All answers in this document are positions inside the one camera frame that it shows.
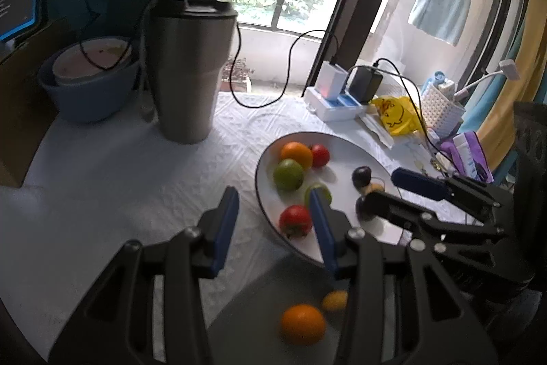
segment orange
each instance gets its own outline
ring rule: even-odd
[[[281,335],[289,344],[313,345],[325,334],[323,315],[311,305],[296,305],[283,313]]]
[[[280,160],[286,160],[287,158],[296,161],[304,170],[309,169],[313,163],[311,149],[296,141],[285,144],[281,149]]]

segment white basket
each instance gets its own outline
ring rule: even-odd
[[[450,135],[466,112],[459,103],[447,100],[432,83],[427,86],[421,99],[423,119],[439,138]]]

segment plate rim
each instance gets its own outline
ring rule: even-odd
[[[286,135],[283,135],[283,136],[280,136],[279,138],[276,138],[275,140],[273,140],[263,151],[262,151],[262,154],[261,154],[261,157],[258,158],[258,163],[256,163],[256,168],[254,169],[254,192],[256,194],[256,199],[258,200],[258,206],[261,208],[261,211],[262,211],[262,215],[263,217],[265,218],[265,220],[267,221],[267,223],[269,224],[270,228],[274,231],[274,233],[276,234],[277,237],[279,237],[283,243],[285,245],[287,245],[289,247],[289,250],[292,251],[293,253],[295,253],[297,256],[301,257],[303,260],[311,263],[311,264],[314,264],[315,266],[318,266],[319,268],[325,268],[325,263],[324,262],[320,262],[320,261],[317,261],[309,256],[307,256],[306,254],[304,254],[303,252],[301,252],[299,249],[296,249],[293,245],[291,245],[289,243],[289,241],[283,237],[283,235],[277,230],[277,228],[275,228],[275,226],[272,224],[272,222],[270,221],[270,219],[268,218],[268,216],[266,215],[266,211],[264,210],[264,207],[262,206],[262,200],[261,200],[261,194],[259,193],[258,191],[258,184],[257,184],[257,178],[258,178],[258,166],[261,164],[261,161],[262,161],[262,158],[264,157],[264,154],[268,151],[268,149],[270,149],[270,147],[272,147],[275,143],[277,143],[281,138],[285,138],[286,136],[291,136],[291,135],[298,135],[300,133],[318,133],[318,134],[321,134],[321,135],[329,135],[329,136],[333,136],[334,138],[338,138],[338,139],[341,139],[343,141],[346,141],[348,142],[349,144],[353,144],[355,147],[358,147],[359,149],[361,150],[365,150],[363,149],[361,146],[358,146],[356,145],[354,142],[352,141],[349,141],[348,139],[345,139],[345,138],[342,138],[341,136],[338,136],[338,135],[334,135],[332,133],[326,133],[326,132],[317,132],[317,131],[299,131],[299,132],[292,132],[292,133],[287,133]],[[384,167],[384,165],[382,163],[380,163],[380,161],[378,161],[376,159],[376,157],[372,156],[376,162],[378,164],[380,164],[385,170],[386,172],[387,169]],[[397,189],[397,192],[399,193],[399,198],[402,198],[401,196],[401,191],[398,187],[395,186],[395,188]],[[404,229],[403,229],[403,232],[401,233],[401,236],[399,238],[399,241],[403,238],[403,235],[404,235]]]

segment dark fruit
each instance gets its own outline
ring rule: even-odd
[[[311,228],[311,216],[304,206],[289,206],[279,217],[279,229],[287,238],[305,237]]]
[[[362,187],[368,186],[370,183],[370,178],[372,177],[372,171],[368,166],[358,167],[351,174],[351,180],[356,189],[361,189]]]
[[[372,220],[374,218],[374,215],[369,214],[366,211],[365,206],[365,196],[361,195],[357,201],[355,202],[355,212],[357,214],[357,218],[359,220],[364,220],[366,222]]]
[[[322,144],[314,144],[311,146],[311,153],[313,155],[312,167],[323,167],[330,160],[330,152]]]

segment small yellow fruit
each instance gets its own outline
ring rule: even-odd
[[[384,185],[380,183],[370,183],[368,186],[365,186],[361,189],[361,194],[367,196],[368,194],[375,191],[384,191]]]
[[[346,291],[332,291],[328,293],[323,302],[321,308],[324,311],[342,311],[347,305],[347,292]]]

